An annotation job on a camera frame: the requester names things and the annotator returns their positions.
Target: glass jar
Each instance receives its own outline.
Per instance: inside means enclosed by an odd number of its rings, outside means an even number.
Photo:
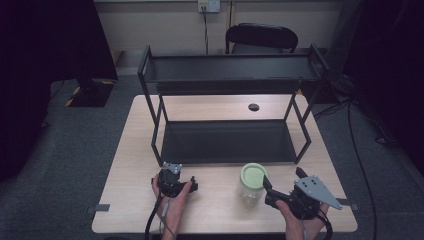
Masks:
[[[237,186],[237,194],[247,207],[255,206],[261,199],[264,175],[268,177],[266,169],[257,163],[249,163],[240,171],[240,181]]]

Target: green lid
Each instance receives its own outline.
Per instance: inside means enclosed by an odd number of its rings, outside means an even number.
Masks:
[[[249,163],[241,169],[240,181],[249,189],[257,191],[263,188],[264,175],[268,177],[268,172],[262,165]]]

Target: gray carpet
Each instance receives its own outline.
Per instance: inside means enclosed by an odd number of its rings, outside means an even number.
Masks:
[[[100,200],[132,100],[141,94],[140,83],[135,75],[120,76],[104,108],[64,107],[77,83],[61,84],[52,84],[52,94],[59,92],[48,109],[48,126],[24,170],[0,183],[2,240],[108,237],[92,232],[93,215],[86,210]],[[318,104],[313,112],[329,106]],[[422,176],[408,170],[411,165],[402,149],[376,143],[375,123],[359,106],[351,108],[351,126],[377,213],[377,239],[423,239]],[[345,192],[359,206],[354,212],[358,230],[335,233],[333,239],[372,239],[372,202],[347,116],[346,106],[317,121]]]

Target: shelf bottom tier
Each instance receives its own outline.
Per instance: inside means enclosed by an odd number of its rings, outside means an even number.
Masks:
[[[181,164],[295,162],[283,120],[168,122],[163,162]]]

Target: hand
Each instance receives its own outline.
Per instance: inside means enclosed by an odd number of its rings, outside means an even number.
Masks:
[[[153,192],[155,193],[156,198],[160,194],[159,187],[158,187],[158,179],[159,179],[159,175],[156,174],[156,176],[153,178],[153,184],[152,184]],[[178,196],[175,198],[169,198],[162,194],[162,197],[164,198],[162,199],[162,202],[157,210],[157,215],[159,216],[159,218],[162,217],[162,211],[165,205],[169,203],[169,208],[165,216],[166,220],[164,222],[164,224],[166,224],[166,227],[162,235],[163,240],[174,239],[177,236],[178,227],[180,225],[181,218],[183,217],[184,207],[185,207],[187,195],[190,191],[191,185],[192,185],[192,182],[188,181],[184,185],[184,188],[180,192],[180,194],[178,194]]]
[[[293,213],[290,211],[289,206],[278,200],[275,202],[280,209],[281,214],[286,220],[286,239],[287,240],[303,240],[305,239],[303,236],[303,231],[306,231],[308,234],[308,239],[313,240],[318,235],[319,231],[324,227],[324,223],[318,218],[314,218],[311,220],[299,220],[297,219]],[[320,209],[324,214],[328,212],[328,204],[321,204]]]

